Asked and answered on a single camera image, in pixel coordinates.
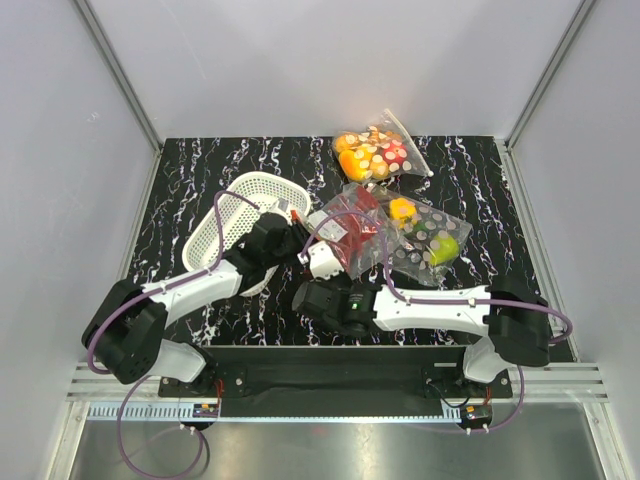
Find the clear red-zip bag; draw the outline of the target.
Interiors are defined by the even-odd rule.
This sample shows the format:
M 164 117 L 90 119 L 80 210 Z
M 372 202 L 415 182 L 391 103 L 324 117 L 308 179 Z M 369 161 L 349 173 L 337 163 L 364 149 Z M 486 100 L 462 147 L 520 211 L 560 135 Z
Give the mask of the clear red-zip bag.
M 383 263 L 401 245 L 400 235 L 378 200 L 356 183 L 349 183 L 320 210 L 307 217 L 306 225 L 331 251 L 309 248 L 316 277 L 340 272 L 355 280 Z

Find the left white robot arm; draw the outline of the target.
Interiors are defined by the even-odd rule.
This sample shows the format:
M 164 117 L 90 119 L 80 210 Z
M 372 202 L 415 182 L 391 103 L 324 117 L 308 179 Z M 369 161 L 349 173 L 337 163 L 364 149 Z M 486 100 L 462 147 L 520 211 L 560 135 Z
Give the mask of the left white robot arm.
M 258 294 L 308 238 L 297 211 L 268 212 L 210 266 L 145 285 L 116 282 L 81 337 L 92 371 L 124 385 L 162 376 L 193 395 L 208 394 L 216 361 L 198 346 L 166 339 L 166 327 L 213 302 Z

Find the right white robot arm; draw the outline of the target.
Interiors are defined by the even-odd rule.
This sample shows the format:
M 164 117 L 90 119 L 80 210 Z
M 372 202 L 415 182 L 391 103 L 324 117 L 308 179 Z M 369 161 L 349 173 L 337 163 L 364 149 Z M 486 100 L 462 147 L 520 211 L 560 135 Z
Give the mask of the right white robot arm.
M 457 390 L 470 397 L 510 366 L 544 367 L 550 360 L 547 301 L 508 277 L 460 290 L 395 290 L 315 279 L 299 287 L 292 309 L 351 337 L 406 329 L 474 335 L 478 340 L 466 348 L 453 374 Z

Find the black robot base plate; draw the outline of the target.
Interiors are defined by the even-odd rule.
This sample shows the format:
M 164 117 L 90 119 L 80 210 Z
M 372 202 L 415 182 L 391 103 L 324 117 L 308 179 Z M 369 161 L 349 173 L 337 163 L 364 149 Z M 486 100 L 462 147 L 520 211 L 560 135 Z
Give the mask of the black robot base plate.
M 462 375 L 462 346 L 206 348 L 216 362 L 208 384 L 193 391 L 162 376 L 171 399 L 220 399 L 224 419 L 338 422 L 444 419 L 463 401 L 511 399 L 506 370 L 489 385 Z

